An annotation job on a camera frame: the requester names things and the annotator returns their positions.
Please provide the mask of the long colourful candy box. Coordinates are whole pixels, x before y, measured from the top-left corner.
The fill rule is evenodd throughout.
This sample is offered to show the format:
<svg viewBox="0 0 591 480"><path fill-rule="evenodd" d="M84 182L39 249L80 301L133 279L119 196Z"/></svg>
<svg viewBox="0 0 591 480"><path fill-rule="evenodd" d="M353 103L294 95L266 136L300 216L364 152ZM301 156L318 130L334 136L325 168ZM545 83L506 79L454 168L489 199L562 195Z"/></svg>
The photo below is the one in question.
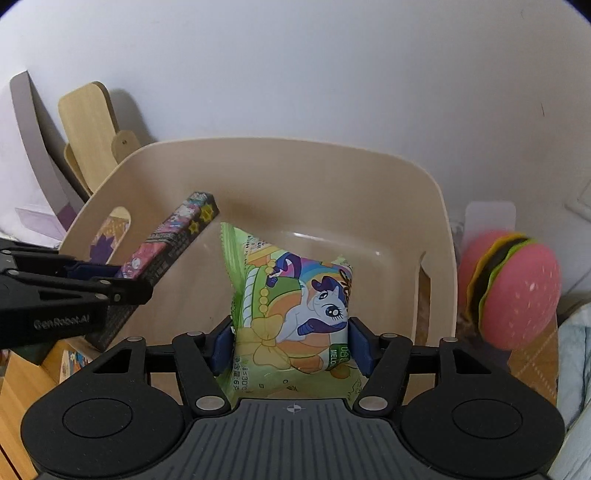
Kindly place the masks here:
<svg viewBox="0 0 591 480"><path fill-rule="evenodd" d="M211 193L193 192L119 268L116 277L139 280L154 287L218 213ZM85 340L104 352L136 309L135 305L111 306L104 329L86 335Z"/></svg>

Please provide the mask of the green pony snack bag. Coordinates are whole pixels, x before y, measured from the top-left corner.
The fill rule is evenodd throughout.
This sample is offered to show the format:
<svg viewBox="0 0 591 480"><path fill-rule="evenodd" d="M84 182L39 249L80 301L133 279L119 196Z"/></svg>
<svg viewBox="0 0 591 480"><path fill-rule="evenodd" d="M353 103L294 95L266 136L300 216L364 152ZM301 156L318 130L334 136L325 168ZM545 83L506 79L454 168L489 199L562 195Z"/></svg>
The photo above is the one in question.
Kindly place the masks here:
<svg viewBox="0 0 591 480"><path fill-rule="evenodd" d="M229 223L221 225L221 248L235 291L235 346L218 378L229 402L355 401L365 379L349 352L353 270L346 259L305 258Z"/></svg>

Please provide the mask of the small colourful card box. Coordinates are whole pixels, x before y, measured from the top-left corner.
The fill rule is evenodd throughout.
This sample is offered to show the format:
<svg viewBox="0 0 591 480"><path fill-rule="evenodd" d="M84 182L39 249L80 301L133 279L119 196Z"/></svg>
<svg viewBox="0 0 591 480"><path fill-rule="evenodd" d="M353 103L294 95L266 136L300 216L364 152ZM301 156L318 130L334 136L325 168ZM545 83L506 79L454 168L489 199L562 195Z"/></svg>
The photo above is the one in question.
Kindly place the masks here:
<svg viewBox="0 0 591 480"><path fill-rule="evenodd" d="M90 363L90 359L78 351L64 350L62 352L59 383L63 383L73 374Z"/></svg>

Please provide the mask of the purple white board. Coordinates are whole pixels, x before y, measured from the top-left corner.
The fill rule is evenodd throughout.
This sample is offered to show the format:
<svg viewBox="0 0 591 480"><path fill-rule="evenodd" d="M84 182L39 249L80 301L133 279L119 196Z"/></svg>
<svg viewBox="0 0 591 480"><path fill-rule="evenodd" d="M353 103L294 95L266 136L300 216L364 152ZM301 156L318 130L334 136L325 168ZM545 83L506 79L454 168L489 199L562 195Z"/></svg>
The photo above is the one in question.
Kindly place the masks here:
<svg viewBox="0 0 591 480"><path fill-rule="evenodd" d="M29 74L1 88L1 233L56 248L83 201L46 150Z"/></svg>

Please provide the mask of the beige plastic storage bin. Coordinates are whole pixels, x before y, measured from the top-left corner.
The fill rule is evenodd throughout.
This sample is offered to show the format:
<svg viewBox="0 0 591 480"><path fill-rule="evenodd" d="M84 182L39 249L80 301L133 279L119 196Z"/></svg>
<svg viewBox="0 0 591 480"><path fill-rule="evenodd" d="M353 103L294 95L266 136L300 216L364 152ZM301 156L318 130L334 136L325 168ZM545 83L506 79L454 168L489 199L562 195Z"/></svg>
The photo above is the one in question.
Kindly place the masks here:
<svg viewBox="0 0 591 480"><path fill-rule="evenodd" d="M349 311L377 334L414 338L420 277L431 281L427 344L456 331L454 246L441 190L421 167L382 153L269 138L160 142L127 157L70 227L61 251L80 260L107 216L124 208L129 227L115 265L193 192L219 213L156 284L121 330L151 345L212 330L228 316L233 289L221 224L314 260L344 258L353 270Z"/></svg>

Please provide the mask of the pink hamburger plush toy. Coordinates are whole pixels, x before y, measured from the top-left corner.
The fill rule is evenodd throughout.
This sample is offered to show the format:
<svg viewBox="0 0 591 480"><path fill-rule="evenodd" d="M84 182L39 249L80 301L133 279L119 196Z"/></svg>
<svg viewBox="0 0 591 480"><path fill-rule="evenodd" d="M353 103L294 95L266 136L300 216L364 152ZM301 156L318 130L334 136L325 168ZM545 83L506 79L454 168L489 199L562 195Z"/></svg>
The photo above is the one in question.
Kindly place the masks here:
<svg viewBox="0 0 591 480"><path fill-rule="evenodd" d="M512 351L535 340L556 314L561 271L545 244L516 231L489 230L464 251L459 313L484 342Z"/></svg>

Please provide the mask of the light blue bedding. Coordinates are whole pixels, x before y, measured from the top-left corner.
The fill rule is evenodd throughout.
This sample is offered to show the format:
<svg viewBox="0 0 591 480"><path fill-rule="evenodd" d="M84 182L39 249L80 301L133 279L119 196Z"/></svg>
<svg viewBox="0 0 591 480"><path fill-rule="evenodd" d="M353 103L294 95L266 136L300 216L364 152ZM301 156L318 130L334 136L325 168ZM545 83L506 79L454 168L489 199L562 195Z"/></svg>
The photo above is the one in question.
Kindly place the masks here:
<svg viewBox="0 0 591 480"><path fill-rule="evenodd" d="M549 470L552 479L580 479L590 473L590 304L574 311L559 327L557 408L566 435Z"/></svg>

